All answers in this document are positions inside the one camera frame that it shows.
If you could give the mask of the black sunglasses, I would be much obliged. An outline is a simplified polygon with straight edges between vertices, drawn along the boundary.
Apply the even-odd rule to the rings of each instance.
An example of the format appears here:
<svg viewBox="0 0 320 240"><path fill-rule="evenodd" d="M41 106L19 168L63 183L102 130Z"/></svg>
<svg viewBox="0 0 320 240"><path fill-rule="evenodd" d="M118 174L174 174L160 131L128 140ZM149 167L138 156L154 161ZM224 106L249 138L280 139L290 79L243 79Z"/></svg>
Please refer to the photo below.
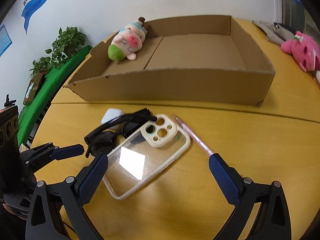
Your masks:
<svg viewBox="0 0 320 240"><path fill-rule="evenodd" d="M104 150L110 153L115 149L119 135L127 139L146 122L156 120L157 118L151 111L144 108L107 121L84 137L84 141L88 146L85 154L86 158L90 154L94 157L99 157L103 154Z"/></svg>

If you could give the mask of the clear phone case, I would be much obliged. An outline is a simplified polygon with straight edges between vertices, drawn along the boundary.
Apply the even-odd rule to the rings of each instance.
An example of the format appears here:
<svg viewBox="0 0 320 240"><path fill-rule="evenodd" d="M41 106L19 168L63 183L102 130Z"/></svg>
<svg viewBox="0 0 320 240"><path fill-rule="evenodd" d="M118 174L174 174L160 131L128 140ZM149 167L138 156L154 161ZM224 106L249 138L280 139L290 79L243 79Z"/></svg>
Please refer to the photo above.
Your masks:
<svg viewBox="0 0 320 240"><path fill-rule="evenodd" d="M157 114L118 145L108 157L103 182L123 200L176 161L190 146L189 135L165 114Z"/></svg>

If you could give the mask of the grey folded cloth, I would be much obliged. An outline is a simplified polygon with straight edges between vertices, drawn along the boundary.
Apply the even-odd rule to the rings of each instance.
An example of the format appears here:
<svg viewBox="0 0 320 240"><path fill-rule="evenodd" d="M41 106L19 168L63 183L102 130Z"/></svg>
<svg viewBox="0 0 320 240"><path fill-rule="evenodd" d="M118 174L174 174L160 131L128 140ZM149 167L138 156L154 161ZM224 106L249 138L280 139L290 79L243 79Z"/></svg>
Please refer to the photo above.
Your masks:
<svg viewBox="0 0 320 240"><path fill-rule="evenodd" d="M282 23L268 23L265 21L252 21L252 23L263 31L268 41L281 45L285 41L295 37L295 29Z"/></svg>

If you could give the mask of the pig plush green hair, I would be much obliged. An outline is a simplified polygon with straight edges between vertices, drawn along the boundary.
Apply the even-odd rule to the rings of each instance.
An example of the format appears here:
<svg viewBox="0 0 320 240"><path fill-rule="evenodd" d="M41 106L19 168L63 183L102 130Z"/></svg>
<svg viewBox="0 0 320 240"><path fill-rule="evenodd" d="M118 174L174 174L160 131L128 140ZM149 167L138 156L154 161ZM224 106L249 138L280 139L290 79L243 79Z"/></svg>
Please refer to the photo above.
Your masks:
<svg viewBox="0 0 320 240"><path fill-rule="evenodd" d="M124 59L134 61L136 52L140 51L148 33L148 28L144 27L145 18L140 17L135 22L125 25L114 36L108 47L108 58L119 62Z"/></svg>

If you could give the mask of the blue wall banner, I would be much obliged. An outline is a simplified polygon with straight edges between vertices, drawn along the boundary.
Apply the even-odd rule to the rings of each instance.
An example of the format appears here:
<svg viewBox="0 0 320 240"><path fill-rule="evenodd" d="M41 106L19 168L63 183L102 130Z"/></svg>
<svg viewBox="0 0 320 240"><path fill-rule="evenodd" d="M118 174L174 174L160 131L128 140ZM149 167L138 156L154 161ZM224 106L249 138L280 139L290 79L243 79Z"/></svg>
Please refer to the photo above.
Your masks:
<svg viewBox="0 0 320 240"><path fill-rule="evenodd" d="M32 17L32 15L40 9L46 3L47 0L31 0L30 2L27 2L21 16L24 18L24 30L25 33L27 34L28 32L28 27L29 27L29 22Z"/></svg>

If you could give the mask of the brown cardboard tray box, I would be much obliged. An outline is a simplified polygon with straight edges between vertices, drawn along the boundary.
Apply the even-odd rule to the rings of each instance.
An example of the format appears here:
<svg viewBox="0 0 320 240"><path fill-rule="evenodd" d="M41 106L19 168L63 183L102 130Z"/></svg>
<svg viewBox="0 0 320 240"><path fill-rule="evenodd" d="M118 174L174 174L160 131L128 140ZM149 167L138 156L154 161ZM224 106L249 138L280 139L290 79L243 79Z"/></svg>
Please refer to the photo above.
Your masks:
<svg viewBox="0 0 320 240"><path fill-rule="evenodd" d="M257 105L275 70L253 37L231 16L150 21L134 61L112 61L111 41L97 44L67 83L86 101L200 101Z"/></svg>

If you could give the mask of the pink pen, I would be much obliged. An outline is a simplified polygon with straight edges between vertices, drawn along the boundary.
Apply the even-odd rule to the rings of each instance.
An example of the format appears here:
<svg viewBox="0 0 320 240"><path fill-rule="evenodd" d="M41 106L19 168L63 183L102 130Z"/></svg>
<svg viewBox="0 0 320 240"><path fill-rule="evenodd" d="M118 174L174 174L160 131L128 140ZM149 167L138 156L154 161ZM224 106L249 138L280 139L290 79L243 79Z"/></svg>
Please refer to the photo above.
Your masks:
<svg viewBox="0 0 320 240"><path fill-rule="evenodd" d="M200 148L202 148L209 156L213 155L215 152L206 145L195 132L180 119L178 116L173 115L175 121L181 126L181 128L195 141Z"/></svg>

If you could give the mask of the potted green plant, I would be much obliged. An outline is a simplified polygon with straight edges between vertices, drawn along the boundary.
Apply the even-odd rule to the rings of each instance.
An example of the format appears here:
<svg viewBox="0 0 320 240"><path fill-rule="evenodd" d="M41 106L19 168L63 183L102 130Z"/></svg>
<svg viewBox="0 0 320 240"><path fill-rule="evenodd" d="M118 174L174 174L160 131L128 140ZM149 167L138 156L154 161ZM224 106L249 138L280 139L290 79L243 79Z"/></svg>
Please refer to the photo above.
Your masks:
<svg viewBox="0 0 320 240"><path fill-rule="evenodd" d="M78 27L67 27L65 30L60 28L58 34L51 47L45 50L47 55L38 61L33 61L33 68L29 70L30 77L40 72L47 74L52 69L61 68L79 49L85 46L87 40L87 36L79 31Z"/></svg>

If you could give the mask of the green table cloth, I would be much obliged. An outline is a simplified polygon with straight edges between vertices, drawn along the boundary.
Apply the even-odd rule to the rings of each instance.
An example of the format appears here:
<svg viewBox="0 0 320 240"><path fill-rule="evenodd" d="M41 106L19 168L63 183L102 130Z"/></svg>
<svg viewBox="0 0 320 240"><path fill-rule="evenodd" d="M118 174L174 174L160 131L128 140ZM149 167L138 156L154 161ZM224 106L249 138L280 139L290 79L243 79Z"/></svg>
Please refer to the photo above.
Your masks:
<svg viewBox="0 0 320 240"><path fill-rule="evenodd" d="M76 55L69 59L59 69L52 69L47 75L46 80L40 91L37 93L32 103L24 106L19 117L17 139L18 144L26 144L29 135L36 124L36 120L48 103L52 101L59 89L63 86L67 78L84 61L92 46L85 46Z"/></svg>

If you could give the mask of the white earbuds case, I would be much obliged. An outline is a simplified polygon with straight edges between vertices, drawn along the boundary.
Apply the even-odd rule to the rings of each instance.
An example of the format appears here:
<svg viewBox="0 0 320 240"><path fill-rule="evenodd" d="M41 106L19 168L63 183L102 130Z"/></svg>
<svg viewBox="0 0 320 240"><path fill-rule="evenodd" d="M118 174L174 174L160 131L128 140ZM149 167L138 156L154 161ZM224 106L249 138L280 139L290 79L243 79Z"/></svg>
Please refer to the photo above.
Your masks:
<svg viewBox="0 0 320 240"><path fill-rule="evenodd" d="M102 117L101 124L103 125L122 115L124 115L124 112L121 109L109 108Z"/></svg>

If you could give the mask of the pink plush toy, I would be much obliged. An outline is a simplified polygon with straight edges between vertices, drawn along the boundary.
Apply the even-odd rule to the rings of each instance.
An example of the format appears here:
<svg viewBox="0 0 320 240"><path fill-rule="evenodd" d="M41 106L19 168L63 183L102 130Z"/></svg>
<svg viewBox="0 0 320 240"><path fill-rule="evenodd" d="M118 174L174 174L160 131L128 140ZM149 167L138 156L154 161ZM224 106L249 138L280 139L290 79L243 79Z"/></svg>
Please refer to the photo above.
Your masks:
<svg viewBox="0 0 320 240"><path fill-rule="evenodd" d="M293 56L302 71L319 71L319 45L311 36L297 31L294 39L283 42L280 48Z"/></svg>

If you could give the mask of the white sheep plush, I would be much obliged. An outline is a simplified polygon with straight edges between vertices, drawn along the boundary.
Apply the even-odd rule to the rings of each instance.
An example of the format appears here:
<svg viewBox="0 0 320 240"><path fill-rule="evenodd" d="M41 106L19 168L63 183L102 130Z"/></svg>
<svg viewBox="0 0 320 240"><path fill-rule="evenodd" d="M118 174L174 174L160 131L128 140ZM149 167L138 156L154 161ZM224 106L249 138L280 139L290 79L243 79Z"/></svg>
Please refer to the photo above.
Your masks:
<svg viewBox="0 0 320 240"><path fill-rule="evenodd" d="M314 81L316 82L317 86L320 87L320 71L315 71L314 74Z"/></svg>

